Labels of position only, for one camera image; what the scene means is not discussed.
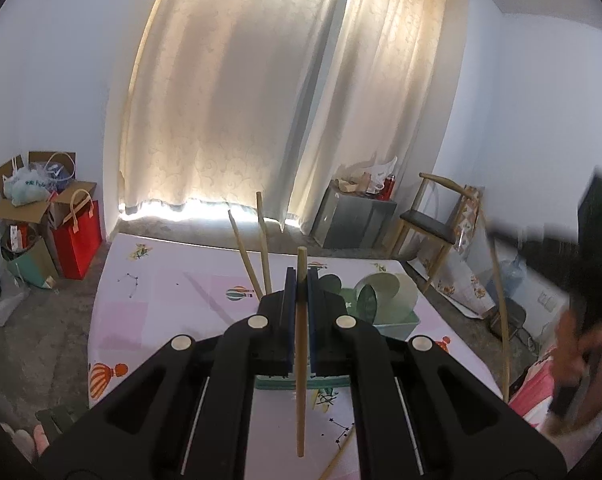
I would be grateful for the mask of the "person's right hand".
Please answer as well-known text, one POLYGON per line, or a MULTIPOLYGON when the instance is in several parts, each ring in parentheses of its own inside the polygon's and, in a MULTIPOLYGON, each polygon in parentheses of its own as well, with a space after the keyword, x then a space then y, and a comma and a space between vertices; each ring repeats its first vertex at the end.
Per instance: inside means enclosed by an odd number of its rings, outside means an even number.
POLYGON ((581 429, 602 411, 602 324, 576 334, 576 316, 565 310, 556 326, 556 348, 552 352, 551 376, 556 386, 577 386, 589 374, 586 393, 578 404, 570 429, 581 429))

